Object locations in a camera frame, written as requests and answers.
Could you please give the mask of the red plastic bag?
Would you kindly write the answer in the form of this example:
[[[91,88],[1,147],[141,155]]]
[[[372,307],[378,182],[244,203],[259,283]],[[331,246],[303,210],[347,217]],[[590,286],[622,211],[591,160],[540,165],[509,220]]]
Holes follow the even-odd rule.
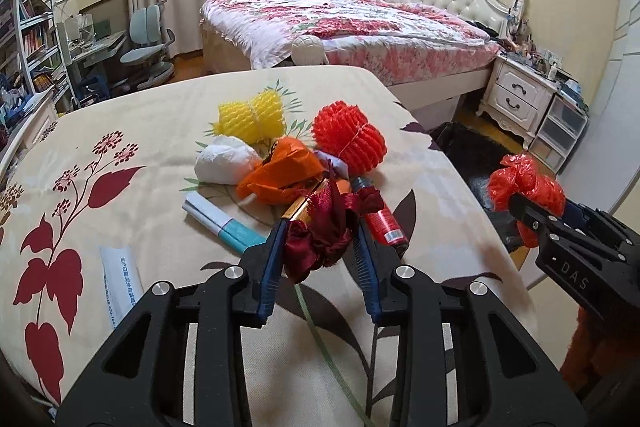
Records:
[[[545,210],[562,217],[566,197],[562,186],[555,179],[538,171],[533,157],[527,154],[506,155],[500,161],[501,168],[491,173],[488,194],[495,210],[506,211],[509,198],[522,194]]]

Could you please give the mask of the white teal long box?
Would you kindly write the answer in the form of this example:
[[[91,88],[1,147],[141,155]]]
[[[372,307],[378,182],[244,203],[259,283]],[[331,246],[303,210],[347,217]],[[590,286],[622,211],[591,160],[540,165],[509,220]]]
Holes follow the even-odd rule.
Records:
[[[262,245],[266,241],[264,236],[233,219],[224,210],[196,192],[186,194],[182,209],[240,255],[244,254],[248,248]]]

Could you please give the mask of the amber gold label bottle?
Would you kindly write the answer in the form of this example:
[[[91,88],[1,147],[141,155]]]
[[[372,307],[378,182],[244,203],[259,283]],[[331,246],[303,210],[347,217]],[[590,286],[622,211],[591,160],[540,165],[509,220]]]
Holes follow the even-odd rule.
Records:
[[[316,184],[306,195],[299,196],[299,198],[285,210],[282,218],[288,221],[302,221],[306,223],[306,225],[309,225],[311,222],[311,217],[309,216],[311,197],[322,192],[327,185],[328,179],[324,179]]]

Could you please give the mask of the white blue toothpaste tube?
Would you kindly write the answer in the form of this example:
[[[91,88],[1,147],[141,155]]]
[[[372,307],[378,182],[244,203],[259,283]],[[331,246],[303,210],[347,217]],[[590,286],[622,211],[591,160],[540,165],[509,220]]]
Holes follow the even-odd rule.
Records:
[[[112,329],[136,305],[143,295],[136,262],[129,247],[100,247],[103,285]]]

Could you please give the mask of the dark red ribbon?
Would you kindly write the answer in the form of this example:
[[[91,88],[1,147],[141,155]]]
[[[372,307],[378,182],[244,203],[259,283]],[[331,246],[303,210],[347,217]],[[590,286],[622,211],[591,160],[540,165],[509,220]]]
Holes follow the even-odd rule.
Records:
[[[352,192],[338,194],[331,171],[326,188],[311,197],[309,225],[290,221],[283,246],[283,268],[294,283],[302,283],[312,271],[336,265],[352,243],[352,238],[370,199]]]

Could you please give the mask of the orange paper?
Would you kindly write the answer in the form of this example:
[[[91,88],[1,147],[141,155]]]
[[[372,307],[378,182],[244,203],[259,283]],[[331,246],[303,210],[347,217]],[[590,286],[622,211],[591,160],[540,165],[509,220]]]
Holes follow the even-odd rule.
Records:
[[[324,168],[314,152],[295,138],[277,141],[270,155],[235,187],[240,199],[256,196],[271,206],[292,204],[323,178]]]
[[[337,178],[334,180],[334,184],[335,184],[335,191],[337,191],[338,194],[348,194],[352,191],[352,188],[350,187],[350,183],[348,180],[344,180],[341,178]]]

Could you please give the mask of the red small bottle black cap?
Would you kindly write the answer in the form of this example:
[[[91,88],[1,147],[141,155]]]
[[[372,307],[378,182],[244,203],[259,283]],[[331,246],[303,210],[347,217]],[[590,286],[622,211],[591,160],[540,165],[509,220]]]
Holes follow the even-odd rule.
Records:
[[[392,247],[396,254],[402,257],[409,247],[409,239],[405,232],[402,231],[401,226],[386,205],[386,202],[384,202],[384,199],[382,199],[380,191],[365,176],[357,176],[357,178],[350,181],[350,185],[352,186],[352,193],[370,199],[366,206],[369,210],[372,210],[361,215],[360,228],[354,237],[354,251],[360,246],[359,232],[366,228],[376,243]]]

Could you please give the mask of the lilac paper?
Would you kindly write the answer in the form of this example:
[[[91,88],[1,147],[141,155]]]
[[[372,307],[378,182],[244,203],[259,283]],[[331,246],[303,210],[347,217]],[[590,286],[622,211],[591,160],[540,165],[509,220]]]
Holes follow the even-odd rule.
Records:
[[[340,158],[324,153],[322,150],[314,150],[314,155],[326,170],[334,171],[339,178],[349,179],[348,167]]]

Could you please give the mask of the red foam fruit net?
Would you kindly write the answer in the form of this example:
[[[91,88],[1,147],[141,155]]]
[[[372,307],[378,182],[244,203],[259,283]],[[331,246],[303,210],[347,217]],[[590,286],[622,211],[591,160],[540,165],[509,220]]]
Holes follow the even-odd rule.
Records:
[[[319,150],[341,159],[351,176],[363,176],[383,161],[384,136],[357,105],[336,101],[319,110],[311,126]]]

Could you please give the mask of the black lined trash bin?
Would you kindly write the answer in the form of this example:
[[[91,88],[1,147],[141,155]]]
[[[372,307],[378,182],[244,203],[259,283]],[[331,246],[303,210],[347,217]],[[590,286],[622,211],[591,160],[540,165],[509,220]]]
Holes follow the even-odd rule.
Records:
[[[490,176],[501,168],[500,160],[510,152],[498,142],[458,122],[445,122],[428,132],[456,168],[509,253],[524,246],[515,219],[507,211],[495,210],[488,193]]]

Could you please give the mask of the white crumpled paper ball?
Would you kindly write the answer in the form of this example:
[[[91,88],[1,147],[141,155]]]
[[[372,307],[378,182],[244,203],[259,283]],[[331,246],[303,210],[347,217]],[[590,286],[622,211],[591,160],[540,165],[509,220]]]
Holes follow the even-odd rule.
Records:
[[[236,136],[217,135],[198,154],[194,172],[203,183],[236,185],[260,165],[253,147]]]

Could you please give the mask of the white nightstand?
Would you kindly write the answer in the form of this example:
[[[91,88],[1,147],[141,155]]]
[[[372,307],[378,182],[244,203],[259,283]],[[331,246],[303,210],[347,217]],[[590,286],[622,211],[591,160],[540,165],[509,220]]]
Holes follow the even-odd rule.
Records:
[[[554,80],[498,54],[476,116],[488,115],[501,130],[519,136],[528,150],[556,91]]]

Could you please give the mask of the yellow foam fruit net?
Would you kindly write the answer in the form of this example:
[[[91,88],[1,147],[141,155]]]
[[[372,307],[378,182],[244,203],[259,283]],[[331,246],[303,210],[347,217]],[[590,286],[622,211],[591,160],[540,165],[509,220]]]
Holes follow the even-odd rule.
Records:
[[[285,134],[282,98],[267,89],[248,101],[221,103],[213,134],[235,136],[250,145],[280,138]]]

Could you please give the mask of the study desk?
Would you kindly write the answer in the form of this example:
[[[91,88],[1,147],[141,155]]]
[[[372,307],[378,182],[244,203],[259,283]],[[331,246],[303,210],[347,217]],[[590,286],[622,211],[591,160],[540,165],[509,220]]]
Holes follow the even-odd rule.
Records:
[[[117,55],[125,43],[126,31],[117,31],[98,41],[90,41],[79,46],[70,43],[65,24],[62,22],[55,24],[56,36],[58,37],[58,47],[62,56],[72,100],[77,106],[81,106],[89,96],[89,85],[81,76],[85,70],[91,72],[96,69],[96,75],[106,79],[103,62]]]

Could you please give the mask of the white bookshelf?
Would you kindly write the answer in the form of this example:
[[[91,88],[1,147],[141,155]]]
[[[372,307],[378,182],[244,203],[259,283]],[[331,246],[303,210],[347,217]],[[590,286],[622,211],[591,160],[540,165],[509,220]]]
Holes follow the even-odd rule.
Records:
[[[1,76],[24,93],[51,91],[60,114],[73,109],[53,0],[1,0]]]

